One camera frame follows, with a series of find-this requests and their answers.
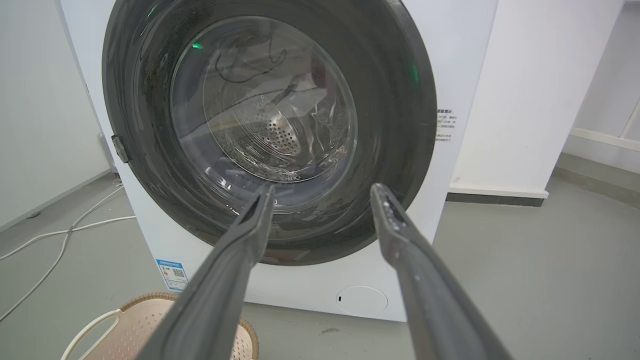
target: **white cable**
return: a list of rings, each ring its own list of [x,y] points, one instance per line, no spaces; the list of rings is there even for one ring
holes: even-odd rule
[[[20,246],[19,248],[15,249],[14,251],[11,251],[9,254],[3,256],[2,258],[0,258],[0,260],[7,258],[8,256],[11,256],[13,254],[15,254],[16,252],[24,249],[25,247],[29,246],[30,244],[38,241],[39,239],[45,238],[46,236],[50,236],[50,235],[54,235],[54,234],[63,234],[66,233],[67,235],[65,235],[65,239],[62,241],[62,249],[60,249],[60,254],[58,255],[58,258],[54,261],[53,265],[51,265],[51,267],[47,270],[47,272],[44,274],[44,276],[35,284],[35,286],[33,286],[31,288],[31,290],[29,290],[26,294],[24,294],[24,296],[18,300],[18,302],[15,303],[15,305],[13,305],[6,313],[4,313],[4,315],[2,317],[0,317],[0,322],[2,320],[4,320],[4,318],[6,318],[13,310],[15,310],[16,307],[18,307],[26,298],[29,297],[29,295],[31,295],[37,288],[38,286],[40,286],[40,284],[42,284],[42,282],[44,281],[44,279],[47,278],[47,276],[49,276],[49,274],[53,271],[53,268],[56,267],[56,265],[58,264],[58,262],[60,262],[60,259],[62,258],[62,254],[65,253],[65,249],[67,248],[67,241],[69,240],[69,236],[71,235],[71,233],[73,231],[77,231],[77,230],[82,230],[82,229],[87,229],[89,227],[93,227],[93,226],[98,226],[101,224],[106,224],[108,222],[114,222],[114,221],[118,221],[118,220],[124,220],[125,218],[118,218],[118,219],[111,219],[111,220],[105,220],[102,221],[100,223],[95,223],[95,224],[90,224],[90,225],[86,225],[86,226],[82,226],[82,227],[78,227],[76,229],[76,225],[78,223],[80,223],[80,221],[82,221],[82,219],[84,219],[87,215],[89,215],[95,208],[97,208],[98,206],[100,206],[103,202],[105,202],[108,198],[110,198],[113,194],[115,194],[116,192],[120,191],[121,189],[123,189],[123,186],[119,186],[114,192],[110,193],[109,195],[107,195],[104,199],[100,200],[96,205],[94,205],[91,209],[89,209],[86,213],[82,214],[82,216],[80,216],[72,225],[71,227],[69,227],[69,230],[66,231],[56,231],[55,233],[49,233],[49,234],[43,234],[40,236],[36,236],[35,238],[27,241],[27,243],[25,243],[24,245]]]

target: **white wall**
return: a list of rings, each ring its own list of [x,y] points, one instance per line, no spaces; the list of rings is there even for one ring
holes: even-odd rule
[[[629,3],[611,32],[575,127],[620,136],[640,99],[640,4]],[[640,141],[640,119],[627,138]],[[569,136],[563,152],[640,174],[640,152]]]
[[[450,192],[545,187],[623,0],[501,0]]]
[[[0,12],[0,230],[109,169],[51,0]]]

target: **door glass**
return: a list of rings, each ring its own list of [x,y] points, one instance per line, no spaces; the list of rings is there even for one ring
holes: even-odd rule
[[[356,147],[356,111],[330,56],[300,30],[236,17],[202,31],[171,84],[177,140],[229,211],[262,184],[275,213],[330,193]]]

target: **black door rim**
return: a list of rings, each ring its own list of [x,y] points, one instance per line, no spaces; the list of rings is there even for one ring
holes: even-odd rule
[[[344,74],[358,117],[358,144],[344,179],[321,204],[274,214],[262,262],[312,265],[352,254],[376,239],[369,187],[386,184],[408,208],[435,144],[431,65],[401,3],[117,0],[102,61],[114,134],[154,201],[182,227],[215,245],[235,214],[186,160],[173,131],[169,92],[180,55],[197,34],[218,21],[247,16],[284,22],[317,42]]]

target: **laundry basket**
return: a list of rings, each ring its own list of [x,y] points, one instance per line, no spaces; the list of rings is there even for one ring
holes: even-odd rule
[[[92,329],[112,317],[115,317],[113,325],[80,359],[135,359],[176,298],[177,296],[172,293],[149,293],[136,297],[120,309],[99,316],[75,336],[61,360],[68,360],[78,343]],[[257,360],[258,349],[258,336],[251,324],[241,318],[231,359]]]

